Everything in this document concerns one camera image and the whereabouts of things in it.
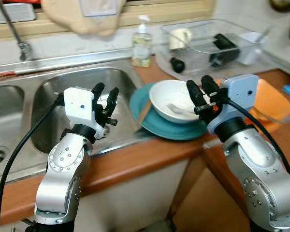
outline blue plate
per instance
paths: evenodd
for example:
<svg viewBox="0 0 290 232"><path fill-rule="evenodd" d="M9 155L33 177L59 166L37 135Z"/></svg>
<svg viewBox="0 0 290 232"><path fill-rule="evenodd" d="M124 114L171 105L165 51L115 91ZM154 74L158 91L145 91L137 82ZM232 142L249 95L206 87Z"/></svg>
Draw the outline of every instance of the blue plate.
<svg viewBox="0 0 290 232"><path fill-rule="evenodd" d="M130 110L135 120L149 100L149 90L155 83L143 86L137 90L130 99ZM177 124L162 118L156 110L151 107L142 127L153 134L172 140L196 139L206 133L206 124L203 121L196 121L188 124Z"/></svg>

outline stainless steel sink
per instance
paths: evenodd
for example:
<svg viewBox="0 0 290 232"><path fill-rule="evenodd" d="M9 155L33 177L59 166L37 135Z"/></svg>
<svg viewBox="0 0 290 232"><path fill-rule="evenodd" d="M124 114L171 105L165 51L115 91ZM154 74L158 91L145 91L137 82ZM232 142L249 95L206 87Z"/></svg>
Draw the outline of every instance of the stainless steel sink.
<svg viewBox="0 0 290 232"><path fill-rule="evenodd" d="M94 144L93 155L153 137L136 124L130 113L130 97L143 83L126 60L1 81L0 176L20 139L56 99L54 93L75 86L92 89L99 82L105 83L105 90L100 99L100 103L104 106L108 92L114 87L119 88L117 107L112 115L112 118L118 120L118 125L107 126L105 136ZM8 181L43 172L48 153L59 142L65 128L70 128L69 121L65 116L64 107L58 106L18 154Z"/></svg>

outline white bowl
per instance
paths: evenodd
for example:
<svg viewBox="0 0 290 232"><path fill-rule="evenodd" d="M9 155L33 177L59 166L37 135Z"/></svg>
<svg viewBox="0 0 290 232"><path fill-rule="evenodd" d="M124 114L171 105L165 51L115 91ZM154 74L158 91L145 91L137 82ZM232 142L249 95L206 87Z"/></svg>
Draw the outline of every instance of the white bowl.
<svg viewBox="0 0 290 232"><path fill-rule="evenodd" d="M149 98L158 114L170 122L190 123L199 118L193 113L194 104L185 81L160 81L150 88ZM182 109L181 113L171 110L168 104Z"/></svg>

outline soap dispenser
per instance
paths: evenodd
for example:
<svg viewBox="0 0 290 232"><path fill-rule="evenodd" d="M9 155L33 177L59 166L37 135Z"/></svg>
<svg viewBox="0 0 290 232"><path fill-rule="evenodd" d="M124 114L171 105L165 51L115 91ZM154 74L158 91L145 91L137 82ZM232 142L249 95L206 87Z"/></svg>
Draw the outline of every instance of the soap dispenser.
<svg viewBox="0 0 290 232"><path fill-rule="evenodd" d="M150 65L150 48L152 35L147 32L146 22L149 22L147 15L140 15L141 24L138 32L132 37L132 65L138 67L149 67Z"/></svg>

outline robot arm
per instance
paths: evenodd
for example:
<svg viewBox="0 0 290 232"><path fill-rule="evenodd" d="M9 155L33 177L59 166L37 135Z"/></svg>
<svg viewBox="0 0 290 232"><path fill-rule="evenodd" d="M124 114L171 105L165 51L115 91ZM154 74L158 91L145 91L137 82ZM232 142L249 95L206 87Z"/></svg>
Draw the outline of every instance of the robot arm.
<svg viewBox="0 0 290 232"><path fill-rule="evenodd" d="M34 210L34 225L26 232L73 232L81 195L81 181L90 164L92 144L104 135L106 123L116 106L118 88L114 88L103 109L97 101L104 89L99 83L90 91L71 87L64 91L65 112L72 129L66 129L61 141L49 153L48 168L40 183Z"/></svg>
<svg viewBox="0 0 290 232"><path fill-rule="evenodd" d="M187 87L196 106L195 113L207 123L208 131L224 143L228 166L246 195L251 231L258 228L255 231L290 232L290 175L273 146L224 101L232 99L250 110L257 83L258 77L248 74L231 77L219 88L210 76L204 76L202 86L211 104L206 104L193 81L188 81Z"/></svg>

